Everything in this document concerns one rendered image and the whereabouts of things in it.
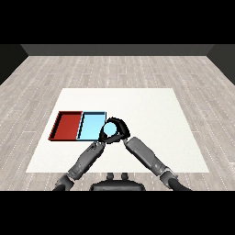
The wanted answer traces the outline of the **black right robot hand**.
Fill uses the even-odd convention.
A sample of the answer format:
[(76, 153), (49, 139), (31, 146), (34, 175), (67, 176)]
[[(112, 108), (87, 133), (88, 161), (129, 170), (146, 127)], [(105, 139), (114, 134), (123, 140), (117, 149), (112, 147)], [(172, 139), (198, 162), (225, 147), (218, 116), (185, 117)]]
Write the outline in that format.
[(129, 128), (127, 124), (120, 118), (110, 117), (106, 123), (112, 123), (116, 126), (116, 132), (111, 137), (106, 139), (107, 143), (119, 142), (125, 140), (130, 136)]

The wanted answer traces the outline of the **red shallow open box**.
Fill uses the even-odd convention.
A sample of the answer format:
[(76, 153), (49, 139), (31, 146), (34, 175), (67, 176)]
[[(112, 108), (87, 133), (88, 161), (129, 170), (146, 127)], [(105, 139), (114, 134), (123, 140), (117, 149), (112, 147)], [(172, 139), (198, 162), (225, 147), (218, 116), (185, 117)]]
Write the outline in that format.
[(82, 111), (60, 111), (51, 129), (50, 141), (76, 141)]

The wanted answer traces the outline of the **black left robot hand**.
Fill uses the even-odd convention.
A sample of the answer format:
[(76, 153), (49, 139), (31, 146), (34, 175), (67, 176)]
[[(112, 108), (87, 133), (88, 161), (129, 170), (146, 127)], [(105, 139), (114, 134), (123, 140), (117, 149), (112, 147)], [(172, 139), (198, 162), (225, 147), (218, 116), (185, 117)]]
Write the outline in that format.
[(100, 142), (104, 142), (106, 144), (111, 144), (113, 142), (116, 142), (118, 140), (118, 130), (115, 135), (108, 137), (107, 134), (104, 132), (104, 126), (101, 128), (100, 133), (99, 133), (99, 138), (98, 140)]

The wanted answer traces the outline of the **dark grey robot body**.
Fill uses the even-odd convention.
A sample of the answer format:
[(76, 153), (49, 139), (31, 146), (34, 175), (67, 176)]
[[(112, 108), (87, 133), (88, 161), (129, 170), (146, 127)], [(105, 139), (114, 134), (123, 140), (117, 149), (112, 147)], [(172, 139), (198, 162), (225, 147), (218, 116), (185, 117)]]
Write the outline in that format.
[(90, 191), (145, 191), (145, 187), (143, 184), (130, 181), (127, 173), (122, 173), (120, 180), (115, 180), (114, 174), (108, 173), (106, 180), (92, 184)]

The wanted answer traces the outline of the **light blue shallow open box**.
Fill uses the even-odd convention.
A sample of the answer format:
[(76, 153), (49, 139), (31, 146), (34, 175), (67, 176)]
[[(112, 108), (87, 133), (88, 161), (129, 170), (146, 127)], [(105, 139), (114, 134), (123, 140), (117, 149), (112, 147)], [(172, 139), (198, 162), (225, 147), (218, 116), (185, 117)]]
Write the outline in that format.
[(76, 139), (78, 141), (95, 141), (99, 138), (101, 128), (106, 122), (105, 111), (84, 111), (79, 124)]

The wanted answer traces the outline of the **small blue can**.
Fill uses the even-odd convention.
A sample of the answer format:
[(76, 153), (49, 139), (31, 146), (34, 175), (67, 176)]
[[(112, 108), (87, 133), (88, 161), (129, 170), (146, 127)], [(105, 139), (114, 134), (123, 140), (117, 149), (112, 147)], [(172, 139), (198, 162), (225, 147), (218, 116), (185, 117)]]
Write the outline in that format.
[(104, 126), (104, 132), (107, 134), (108, 137), (111, 137), (116, 134), (117, 127), (114, 123), (108, 122)]

